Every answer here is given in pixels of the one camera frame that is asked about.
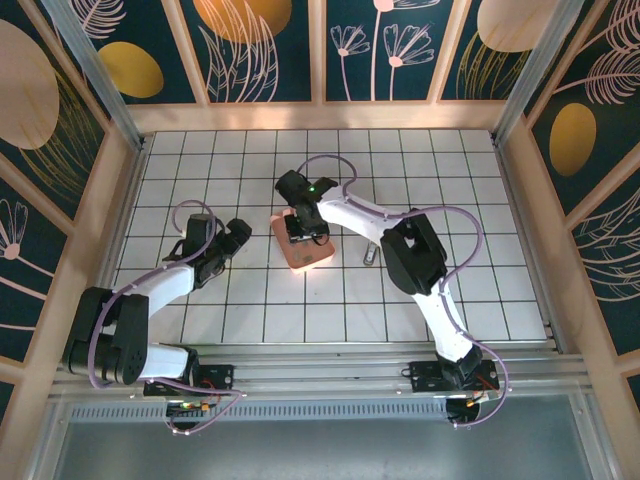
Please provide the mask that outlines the aluminium frame rail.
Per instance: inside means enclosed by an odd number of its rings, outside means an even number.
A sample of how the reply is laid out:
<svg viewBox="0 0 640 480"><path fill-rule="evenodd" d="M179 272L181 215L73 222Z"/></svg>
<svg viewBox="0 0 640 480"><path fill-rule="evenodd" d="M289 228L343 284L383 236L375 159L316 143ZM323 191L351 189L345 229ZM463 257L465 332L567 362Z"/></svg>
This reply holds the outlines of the aluminium frame rail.
<svg viewBox="0 0 640 480"><path fill-rule="evenodd" d="M592 392L577 354L545 346L498 344L515 396ZM430 343L248 344L200 348L205 365L230 364L233 385L251 400L312 400L408 396L401 372L413 361L431 361Z"/></svg>

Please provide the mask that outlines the vented metal strip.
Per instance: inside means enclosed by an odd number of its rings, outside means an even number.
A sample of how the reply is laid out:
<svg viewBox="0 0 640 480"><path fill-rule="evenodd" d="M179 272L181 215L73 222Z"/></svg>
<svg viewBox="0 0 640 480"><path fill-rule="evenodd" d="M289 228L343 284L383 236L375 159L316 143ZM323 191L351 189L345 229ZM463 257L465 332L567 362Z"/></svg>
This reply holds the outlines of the vented metal strip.
<svg viewBox="0 0 640 480"><path fill-rule="evenodd" d="M174 420L200 423L212 418L218 408L209 411L186 410L178 402L126 402L76 404L70 421L77 424L154 423ZM363 399L329 401L241 401L222 417L224 421L312 421L360 419L445 419L442 399Z"/></svg>

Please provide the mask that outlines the aluminium corner post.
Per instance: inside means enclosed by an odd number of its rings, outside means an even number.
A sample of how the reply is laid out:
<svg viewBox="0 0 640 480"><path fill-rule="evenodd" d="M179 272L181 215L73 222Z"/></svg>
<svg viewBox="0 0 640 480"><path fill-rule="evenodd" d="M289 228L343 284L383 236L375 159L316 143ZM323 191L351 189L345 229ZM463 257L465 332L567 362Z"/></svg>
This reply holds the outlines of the aluminium corner post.
<svg viewBox="0 0 640 480"><path fill-rule="evenodd" d="M142 135L130 115L127 106L112 82L108 70L67 0L41 0L47 13L56 23L62 38L67 42L76 60L85 71L112 120L127 143L139 153L142 150Z"/></svg>
<svg viewBox="0 0 640 480"><path fill-rule="evenodd" d="M520 119L524 109L541 83L545 72L561 49L567 34L579 17L585 0L559 0L537 46L529 55L506 102L504 112L492 133L493 145L500 149Z"/></svg>

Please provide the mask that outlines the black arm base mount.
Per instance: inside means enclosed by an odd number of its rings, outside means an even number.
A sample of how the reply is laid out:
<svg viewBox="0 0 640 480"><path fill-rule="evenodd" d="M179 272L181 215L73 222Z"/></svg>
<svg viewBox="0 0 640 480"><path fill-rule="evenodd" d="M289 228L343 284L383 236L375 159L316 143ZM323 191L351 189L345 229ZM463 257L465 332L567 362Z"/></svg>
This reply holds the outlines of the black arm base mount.
<svg viewBox="0 0 640 480"><path fill-rule="evenodd" d="M212 390L229 391L234 383L234 366L229 364L200 365L188 377L176 379L176 382L190 385L191 389L176 388L162 383L147 383L143 387L145 397L178 397L192 395L211 396Z"/></svg>
<svg viewBox="0 0 640 480"><path fill-rule="evenodd" d="M499 391L501 387L496 365L491 360L482 360L471 376L462 382L445 373L438 361L410 362L406 374L414 393Z"/></svg>

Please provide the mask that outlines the aluminium side rail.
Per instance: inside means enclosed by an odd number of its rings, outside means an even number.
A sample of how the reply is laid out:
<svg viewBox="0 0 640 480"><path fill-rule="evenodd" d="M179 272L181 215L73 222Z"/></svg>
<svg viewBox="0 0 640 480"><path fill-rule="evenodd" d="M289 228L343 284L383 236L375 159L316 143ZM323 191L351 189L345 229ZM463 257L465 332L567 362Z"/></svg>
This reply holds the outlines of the aluminium side rail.
<svg viewBox="0 0 640 480"><path fill-rule="evenodd" d="M152 135L146 135L141 138L141 149L125 171L126 183L124 184L121 198L116 204L117 208L111 225L107 248L97 277L100 287L110 287L114 281L116 270L120 263L120 255L125 243L126 233L129 228L129 222L133 215L136 198L144 175L144 169L148 161L152 140Z"/></svg>
<svg viewBox="0 0 640 480"><path fill-rule="evenodd" d="M551 332L551 337L556 345L555 349L561 354L567 354L570 352L570 346L559 322L550 285L547 282L545 263L525 190L520 184L517 172L511 165L505 149L498 145L495 147L495 153L506 183L507 196L512 203L516 228L523 245L525 260L541 310L543 324Z"/></svg>

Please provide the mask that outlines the pink plastic tray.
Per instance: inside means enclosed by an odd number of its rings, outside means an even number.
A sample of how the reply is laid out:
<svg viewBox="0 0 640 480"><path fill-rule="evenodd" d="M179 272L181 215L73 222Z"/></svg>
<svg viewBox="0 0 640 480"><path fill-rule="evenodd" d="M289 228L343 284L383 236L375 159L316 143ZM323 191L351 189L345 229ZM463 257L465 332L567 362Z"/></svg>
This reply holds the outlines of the pink plastic tray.
<svg viewBox="0 0 640 480"><path fill-rule="evenodd" d="M293 213L294 210L292 208L285 208L270 217L270 226L275 235L278 248L290 270L295 274L302 274L313 268L328 265L336 253L331 241L322 246L317 245L313 240L304 240L297 243L289 241L285 217ZM299 259L304 256L313 256L314 261L309 264L300 263Z"/></svg>

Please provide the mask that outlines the grey metal plate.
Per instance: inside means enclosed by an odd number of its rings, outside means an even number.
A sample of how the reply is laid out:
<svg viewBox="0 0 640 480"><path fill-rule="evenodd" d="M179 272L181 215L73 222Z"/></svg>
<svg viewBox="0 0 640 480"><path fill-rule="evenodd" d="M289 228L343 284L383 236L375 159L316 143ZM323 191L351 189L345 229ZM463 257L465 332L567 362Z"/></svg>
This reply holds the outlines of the grey metal plate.
<svg viewBox="0 0 640 480"><path fill-rule="evenodd" d="M564 419L455 430L428 421L72 423L28 480L618 480Z"/></svg>

